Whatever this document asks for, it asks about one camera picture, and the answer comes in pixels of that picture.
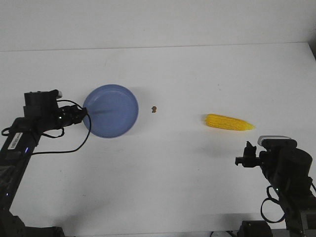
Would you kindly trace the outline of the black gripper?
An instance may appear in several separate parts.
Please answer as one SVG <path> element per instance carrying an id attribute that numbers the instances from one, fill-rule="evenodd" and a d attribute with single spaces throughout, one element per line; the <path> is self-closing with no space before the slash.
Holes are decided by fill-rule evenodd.
<path id="1" fill-rule="evenodd" d="M 63 106 L 58 110 L 56 127 L 67 127 L 81 123 L 87 115 L 86 108 L 81 108 L 77 105 Z"/>
<path id="2" fill-rule="evenodd" d="M 256 150 L 257 147 L 247 141 L 243 151 L 243 156 L 235 158 L 235 165 L 242 165 L 245 168 L 261 166 L 263 163 L 259 157 L 256 157 Z"/>

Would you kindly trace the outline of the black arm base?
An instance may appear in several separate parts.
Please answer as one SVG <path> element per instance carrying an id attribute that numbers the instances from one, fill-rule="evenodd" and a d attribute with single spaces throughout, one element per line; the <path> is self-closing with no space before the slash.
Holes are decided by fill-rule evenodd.
<path id="1" fill-rule="evenodd" d="M 8 210 L 0 211 L 1 237 L 64 237 L 61 227 L 28 227 Z"/>
<path id="2" fill-rule="evenodd" d="M 238 237 L 273 237 L 270 226 L 265 221 L 242 221 Z"/>

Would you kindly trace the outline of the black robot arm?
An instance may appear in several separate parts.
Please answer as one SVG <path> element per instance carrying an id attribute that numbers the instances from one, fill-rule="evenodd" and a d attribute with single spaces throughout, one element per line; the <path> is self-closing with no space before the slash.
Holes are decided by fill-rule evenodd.
<path id="1" fill-rule="evenodd" d="M 268 189 L 273 189 L 278 198 L 267 194 L 265 201 L 278 204 L 284 212 L 280 221 L 285 221 L 291 237 L 314 237 L 316 235 L 316 190 L 309 171 L 312 157 L 297 148 L 297 142 L 286 136 L 261 136 L 256 146 L 246 143 L 243 156 L 235 164 L 246 168 L 260 167 L 268 180 Z"/>
<path id="2" fill-rule="evenodd" d="M 24 116 L 16 118 L 9 128 L 2 131 L 6 141 L 0 150 L 0 228 L 6 220 L 12 220 L 10 208 L 31 156 L 40 138 L 50 130 L 63 130 L 78 124 L 88 116 L 86 108 L 77 103 L 58 106 L 62 93 L 52 91 L 27 92 L 24 94 Z"/>

